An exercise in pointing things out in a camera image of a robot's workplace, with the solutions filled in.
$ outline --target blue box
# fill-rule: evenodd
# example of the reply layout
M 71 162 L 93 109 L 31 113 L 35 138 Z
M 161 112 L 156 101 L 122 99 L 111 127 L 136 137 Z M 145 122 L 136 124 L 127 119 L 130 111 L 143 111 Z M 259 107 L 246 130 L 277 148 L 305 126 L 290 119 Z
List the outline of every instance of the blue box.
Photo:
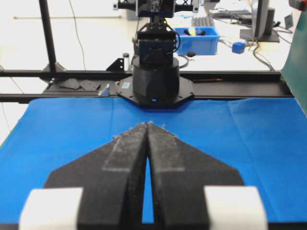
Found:
M 195 27 L 197 34 L 205 31 L 206 35 L 204 36 L 186 35 L 184 31 L 188 29 L 188 27 L 175 28 L 181 38 L 181 46 L 177 51 L 178 54 L 186 55 L 189 51 L 193 51 L 196 53 L 196 55 L 215 55 L 220 35 L 217 33 L 214 27 Z

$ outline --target monitor stand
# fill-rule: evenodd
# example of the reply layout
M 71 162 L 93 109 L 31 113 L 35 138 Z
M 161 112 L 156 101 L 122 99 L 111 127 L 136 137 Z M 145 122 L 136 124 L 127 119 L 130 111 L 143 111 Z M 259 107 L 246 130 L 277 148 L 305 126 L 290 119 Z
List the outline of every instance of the monitor stand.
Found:
M 268 9 L 268 17 L 265 25 L 264 33 L 261 37 L 255 38 L 258 42 L 279 42 L 278 34 L 273 30 L 275 9 Z M 240 30 L 240 38 L 252 41 L 254 34 L 252 30 Z
M 247 41 L 253 41 L 253 31 L 252 30 L 240 30 L 240 38 L 247 40 Z M 275 33 L 274 31 L 272 31 L 272 33 L 269 35 L 263 35 L 260 38 L 255 39 L 258 42 L 279 42 L 279 36 L 277 35 L 277 33 Z

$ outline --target keyboard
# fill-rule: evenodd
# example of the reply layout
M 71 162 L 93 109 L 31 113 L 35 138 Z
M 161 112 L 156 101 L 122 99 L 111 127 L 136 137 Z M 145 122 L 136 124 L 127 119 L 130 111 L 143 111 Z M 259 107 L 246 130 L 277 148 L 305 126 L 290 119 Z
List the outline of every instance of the keyboard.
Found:
M 215 27 L 213 17 L 206 16 L 200 18 L 192 18 L 191 26 L 211 26 Z

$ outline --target blue tablecloth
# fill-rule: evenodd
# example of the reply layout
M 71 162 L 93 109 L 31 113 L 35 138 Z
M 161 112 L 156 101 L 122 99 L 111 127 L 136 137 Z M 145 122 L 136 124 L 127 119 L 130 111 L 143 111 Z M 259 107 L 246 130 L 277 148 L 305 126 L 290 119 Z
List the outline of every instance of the blue tablecloth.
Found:
M 269 222 L 307 221 L 307 119 L 295 99 L 145 110 L 119 98 L 70 98 L 32 101 L 0 149 L 0 223 L 18 222 L 31 189 L 52 170 L 144 121 L 237 168 L 259 189 Z M 143 221 L 153 222 L 148 175 Z

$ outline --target sticker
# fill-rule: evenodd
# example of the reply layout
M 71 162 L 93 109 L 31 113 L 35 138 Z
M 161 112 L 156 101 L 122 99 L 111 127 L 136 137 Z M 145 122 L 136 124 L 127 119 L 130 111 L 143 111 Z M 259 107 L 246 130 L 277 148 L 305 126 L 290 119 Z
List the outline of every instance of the sticker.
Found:
M 122 89 L 129 89 L 129 87 L 130 87 L 130 82 L 124 82 L 123 83 L 123 86 L 121 87 Z

